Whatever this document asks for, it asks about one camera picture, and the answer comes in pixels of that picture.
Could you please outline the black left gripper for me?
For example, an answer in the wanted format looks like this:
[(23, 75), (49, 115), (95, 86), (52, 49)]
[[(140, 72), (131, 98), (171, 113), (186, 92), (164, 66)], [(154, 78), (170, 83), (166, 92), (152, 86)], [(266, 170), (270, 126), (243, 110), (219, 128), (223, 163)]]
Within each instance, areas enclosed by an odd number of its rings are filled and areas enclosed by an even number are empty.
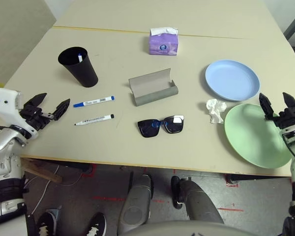
[(23, 109), (20, 111), (21, 117), (35, 130), (43, 129), (51, 120), (59, 120), (70, 105), (70, 99), (67, 99), (61, 102), (52, 114), (44, 113), (38, 106), (42, 103), (46, 95), (47, 93), (35, 95), (24, 104)]

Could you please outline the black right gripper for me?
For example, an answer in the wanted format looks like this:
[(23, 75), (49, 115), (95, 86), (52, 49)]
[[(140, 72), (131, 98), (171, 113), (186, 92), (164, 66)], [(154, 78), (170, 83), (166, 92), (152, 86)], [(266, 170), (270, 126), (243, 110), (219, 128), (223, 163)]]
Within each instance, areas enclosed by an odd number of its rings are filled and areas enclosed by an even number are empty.
[(273, 121), (277, 127), (284, 130), (295, 125), (295, 99), (290, 94), (283, 92), (286, 108), (279, 112), (278, 116), (274, 116), (269, 99), (262, 93), (259, 94), (259, 104), (265, 114), (265, 119)]

